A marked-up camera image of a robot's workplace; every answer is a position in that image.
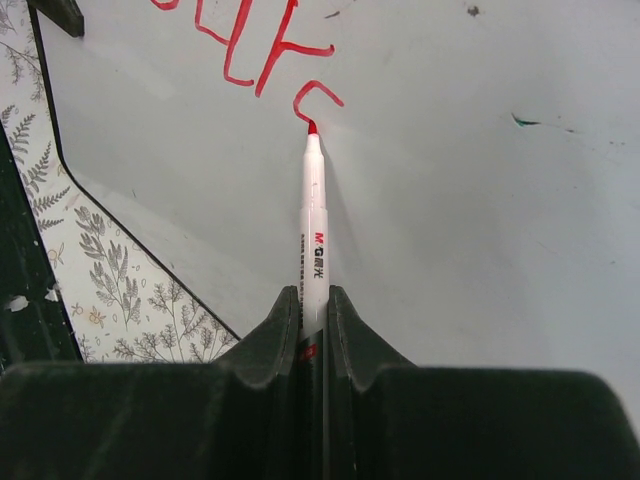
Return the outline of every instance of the red handwriting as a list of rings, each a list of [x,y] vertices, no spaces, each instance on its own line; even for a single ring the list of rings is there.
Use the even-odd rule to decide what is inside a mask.
[[[297,43],[283,42],[282,38],[284,37],[284,32],[287,30],[289,26],[289,22],[291,21],[291,17],[293,15],[293,9],[298,6],[298,0],[288,0],[287,8],[285,8],[284,16],[282,17],[282,21],[280,22],[280,27],[278,28],[278,33],[276,34],[276,38],[273,40],[273,45],[271,46],[271,51],[269,52],[269,56],[267,57],[267,61],[264,64],[264,69],[260,74],[260,78],[258,79],[258,84],[256,85],[256,97],[260,97],[262,94],[262,90],[269,79],[269,75],[271,74],[271,70],[273,66],[280,58],[283,52],[286,50],[292,50],[297,53],[301,53],[303,55],[315,55],[318,57],[329,57],[333,55],[335,49],[333,45],[329,45],[329,48],[311,48],[311,47],[303,47],[302,45],[298,45]]]
[[[307,117],[304,113],[300,111],[299,107],[302,99],[306,97],[307,94],[314,88],[319,88],[324,93],[326,93],[329,96],[329,98],[331,98],[331,100],[333,100],[337,105],[339,105],[340,107],[344,107],[344,102],[340,100],[335,93],[329,90],[324,83],[319,82],[318,80],[309,80],[307,83],[304,84],[304,86],[296,94],[296,97],[293,99],[293,111],[298,116],[298,118],[301,118],[305,122],[311,121],[309,117]]]
[[[151,3],[153,3],[160,10],[169,11],[169,10],[174,10],[180,3],[180,0],[166,0],[166,1],[151,0]],[[247,23],[247,18],[249,17],[249,12],[251,11],[252,4],[253,4],[253,0],[240,1],[240,6],[238,7],[236,20],[233,25],[233,30],[231,31],[231,36],[227,40],[226,38],[217,34],[210,28],[202,25],[202,9],[204,6],[204,0],[196,0],[196,12],[195,12],[195,18],[194,18],[194,24],[195,24],[196,30],[206,35],[209,35],[214,40],[216,40],[217,42],[227,47],[225,58],[224,58],[224,66],[222,70],[223,77],[226,81],[242,87],[253,86],[255,82],[252,79],[242,80],[239,78],[235,78],[231,76],[229,72],[231,70],[231,62],[233,60],[233,54],[235,52],[238,41],[242,36],[244,27]],[[287,31],[287,27],[289,26],[289,23],[291,22],[291,18],[293,17],[293,11],[297,6],[298,6],[298,0],[287,0],[287,6],[285,8],[282,21],[280,22],[280,26],[278,27],[278,32],[276,33],[276,36],[273,40],[273,44],[271,45],[271,51],[269,52],[267,60],[265,61],[264,67],[262,69],[262,73],[260,74],[260,77],[258,78],[258,82],[256,84],[255,95],[258,98],[260,97],[260,95],[262,95],[262,91],[264,90],[267,84],[267,81],[269,80],[269,76],[271,75],[271,72],[275,67],[276,62],[278,61],[280,56],[287,50],[290,50],[295,53],[299,53],[301,55],[311,55],[316,57],[330,57],[335,52],[335,48],[333,45],[329,45],[329,47],[327,48],[305,47],[297,43],[286,42],[283,40],[284,34]],[[298,93],[296,94],[293,100],[294,113],[305,122],[309,122],[311,121],[311,119],[307,115],[300,112],[300,108],[299,108],[300,102],[314,88],[318,88],[322,92],[324,92],[329,98],[331,98],[331,100],[333,100],[334,103],[336,103],[336,105],[339,105],[340,107],[344,106],[344,102],[340,100],[340,98],[338,98],[338,96],[335,93],[333,93],[331,89],[329,89],[326,85],[324,85],[322,82],[318,80],[310,80],[303,85],[303,87],[300,89],[300,91],[298,91]]]

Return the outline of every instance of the white board surface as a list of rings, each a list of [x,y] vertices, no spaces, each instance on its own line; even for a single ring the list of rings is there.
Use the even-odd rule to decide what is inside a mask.
[[[363,319],[420,364],[595,372],[639,425],[640,4],[299,0],[284,40],[335,52],[284,52],[258,98],[194,25],[229,38],[240,3],[82,0],[82,40],[41,16],[80,183],[244,335],[297,281],[292,102],[320,81],[344,107],[300,109]],[[233,77],[258,82],[286,6],[253,2]]]

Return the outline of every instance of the marker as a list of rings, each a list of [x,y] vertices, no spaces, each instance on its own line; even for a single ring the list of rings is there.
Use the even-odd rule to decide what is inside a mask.
[[[328,217],[324,157],[318,128],[309,122],[304,152],[300,210],[299,385],[302,401],[301,467],[307,478],[322,478],[323,437],[327,437],[327,304],[329,302]]]

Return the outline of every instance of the m&g logo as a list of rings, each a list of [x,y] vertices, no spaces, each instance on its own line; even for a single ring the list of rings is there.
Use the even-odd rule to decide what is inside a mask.
[[[316,248],[313,251],[313,278],[324,277],[324,233],[316,232]]]

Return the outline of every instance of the red letter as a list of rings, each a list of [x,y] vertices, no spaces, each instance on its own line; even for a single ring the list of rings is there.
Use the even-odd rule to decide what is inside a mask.
[[[233,57],[233,51],[236,49],[242,30],[245,23],[247,23],[247,17],[249,16],[249,10],[251,10],[251,3],[253,0],[242,0],[240,8],[238,8],[238,16],[236,17],[236,23],[233,25],[233,31],[231,32],[231,38],[227,46],[227,54],[224,57],[224,79],[228,82],[235,83],[242,87],[250,87],[253,85],[253,80],[239,80],[229,75],[229,69],[231,68],[231,57]]]
[[[202,4],[204,3],[204,0],[198,0],[198,2],[196,3],[196,17],[195,17],[195,24],[196,24],[196,30],[198,30],[199,32],[202,33],[206,33],[207,35],[213,37],[215,40],[217,40],[218,42],[220,42],[223,45],[229,45],[229,40],[227,40],[226,38],[222,38],[220,35],[218,35],[216,32],[214,32],[213,30],[210,30],[209,28],[205,27],[204,25],[200,24],[200,20],[202,18]]]
[[[299,107],[302,99],[306,97],[307,94],[314,88],[319,88],[324,93],[326,93],[329,96],[329,98],[331,98],[331,100],[333,100],[337,105],[339,105],[340,107],[344,107],[344,102],[340,100],[338,96],[335,93],[333,93],[331,90],[329,90],[322,82],[319,82],[318,80],[309,80],[307,83],[303,85],[300,91],[296,94],[296,97],[293,99],[293,111],[298,116],[298,118],[301,118],[307,123],[309,123],[311,119],[307,117],[304,113],[301,113]]]
[[[259,97],[262,94],[262,90],[269,79],[269,75],[271,74],[271,70],[273,66],[280,58],[280,55],[285,50],[293,50],[297,53],[302,53],[304,55],[316,55],[318,57],[330,57],[333,55],[335,48],[333,45],[329,45],[329,48],[311,48],[311,47],[303,47],[302,45],[298,45],[297,43],[291,42],[283,42],[282,38],[284,37],[284,32],[287,30],[289,26],[289,22],[291,21],[291,16],[293,15],[293,9],[298,6],[298,0],[287,0],[287,7],[284,11],[284,16],[282,17],[282,22],[280,22],[280,27],[278,28],[278,33],[276,34],[276,38],[273,40],[273,45],[271,46],[271,52],[269,52],[269,57],[267,57],[267,61],[265,62],[264,69],[260,74],[260,78],[258,79],[258,84],[256,85],[256,97]]]
[[[180,3],[180,0],[169,0],[167,2],[160,2],[158,0],[151,0],[151,3],[153,3],[160,10],[173,10],[174,8],[176,8],[178,6],[178,4]]]

